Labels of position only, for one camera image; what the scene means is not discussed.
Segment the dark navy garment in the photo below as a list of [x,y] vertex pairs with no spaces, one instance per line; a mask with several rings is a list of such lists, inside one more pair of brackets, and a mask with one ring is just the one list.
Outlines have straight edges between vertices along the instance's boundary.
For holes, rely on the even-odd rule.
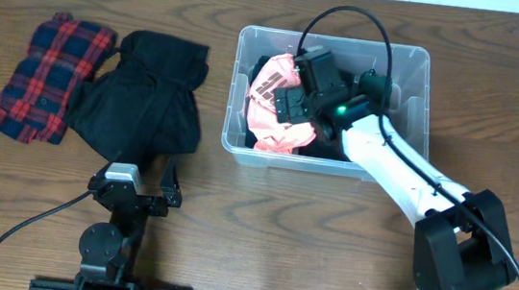
[[[262,68],[267,64],[267,62],[269,61],[270,57],[269,56],[262,56],[260,57],[255,66],[253,66],[253,69],[252,69],[252,73],[251,73],[251,76],[250,76],[250,90],[251,91],[256,91],[257,88],[261,87],[263,85],[263,81],[264,81],[264,78],[261,78],[260,77],[260,73],[261,73],[261,70]],[[250,115],[249,113],[251,112],[251,106],[255,103],[256,101],[254,100],[254,97],[252,95],[249,95],[248,98],[247,98],[247,103],[246,103],[246,110],[245,110],[245,124],[246,124],[246,131],[245,131],[245,139],[244,139],[244,145],[246,148],[249,148],[249,149],[254,149],[255,148],[255,145],[257,143],[257,137],[256,135],[252,132],[251,130],[251,127],[250,127]]]

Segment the pink shirt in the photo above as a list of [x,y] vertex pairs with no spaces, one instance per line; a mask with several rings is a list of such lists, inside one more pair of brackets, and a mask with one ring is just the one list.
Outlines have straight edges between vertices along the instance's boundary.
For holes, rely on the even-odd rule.
[[255,150],[292,154],[298,147],[309,145],[315,138],[310,123],[280,123],[274,103],[275,90],[300,86],[294,57],[284,53],[269,58],[250,86],[247,124],[257,139]]

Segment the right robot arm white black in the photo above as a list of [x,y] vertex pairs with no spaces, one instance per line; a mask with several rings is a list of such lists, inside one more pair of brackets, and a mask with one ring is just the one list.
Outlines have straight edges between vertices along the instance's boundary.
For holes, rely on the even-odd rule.
[[311,47],[295,56],[296,87],[275,92],[281,123],[310,122],[337,140],[407,216],[414,228],[416,290],[502,290],[519,280],[502,201],[490,190],[473,194],[421,157],[387,115],[392,80],[363,73],[344,80],[334,55]]

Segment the large black garment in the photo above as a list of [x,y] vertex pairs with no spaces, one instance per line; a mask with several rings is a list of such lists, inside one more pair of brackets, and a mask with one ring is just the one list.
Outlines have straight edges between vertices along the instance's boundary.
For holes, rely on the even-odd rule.
[[65,123],[107,160],[147,167],[160,155],[195,153],[201,137],[194,91],[209,74],[210,48],[151,31],[126,35],[120,60],[73,89]]

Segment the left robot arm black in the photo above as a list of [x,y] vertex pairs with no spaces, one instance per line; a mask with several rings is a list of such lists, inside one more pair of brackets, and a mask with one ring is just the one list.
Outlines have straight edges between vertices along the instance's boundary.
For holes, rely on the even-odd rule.
[[165,217],[169,208],[182,204],[175,163],[173,157],[167,160],[157,196],[143,194],[134,164],[110,162],[90,178],[93,200],[111,216],[82,233],[81,269],[73,290],[150,290],[134,277],[136,256],[148,219]]

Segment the dark green shirt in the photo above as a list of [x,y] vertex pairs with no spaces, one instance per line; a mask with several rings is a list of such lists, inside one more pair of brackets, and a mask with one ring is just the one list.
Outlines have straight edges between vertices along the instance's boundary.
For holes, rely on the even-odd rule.
[[379,76],[375,69],[357,75],[342,69],[338,72],[349,89],[350,99],[365,95],[368,101],[377,107],[384,106],[385,110],[390,109],[391,95],[394,91],[391,79]]

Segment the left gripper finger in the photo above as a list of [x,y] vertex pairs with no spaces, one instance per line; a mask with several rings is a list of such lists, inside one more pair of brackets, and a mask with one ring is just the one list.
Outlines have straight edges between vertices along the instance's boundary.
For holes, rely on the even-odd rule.
[[118,151],[116,154],[114,154],[113,158],[110,159],[109,162],[106,163],[104,167],[100,169],[100,175],[106,175],[106,172],[111,167],[111,165],[121,157],[121,152],[122,151]]
[[180,185],[177,177],[176,158],[170,157],[165,165],[162,179],[160,181],[160,189],[164,197],[179,198]]

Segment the black garment with tape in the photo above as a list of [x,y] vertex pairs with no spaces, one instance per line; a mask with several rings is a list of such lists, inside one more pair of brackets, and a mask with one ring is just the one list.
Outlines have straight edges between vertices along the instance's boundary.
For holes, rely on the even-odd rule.
[[320,140],[320,138],[315,138],[310,144],[298,147],[297,154],[303,157],[318,157],[350,162],[350,159],[347,158],[340,145],[341,144],[337,141]]

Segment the red plaid shirt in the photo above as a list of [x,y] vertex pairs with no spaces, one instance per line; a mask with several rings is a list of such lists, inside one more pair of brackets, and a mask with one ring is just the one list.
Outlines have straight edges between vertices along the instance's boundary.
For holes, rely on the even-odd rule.
[[25,144],[60,144],[72,90],[92,80],[116,41],[112,28],[69,12],[38,25],[27,54],[0,92],[0,133]]

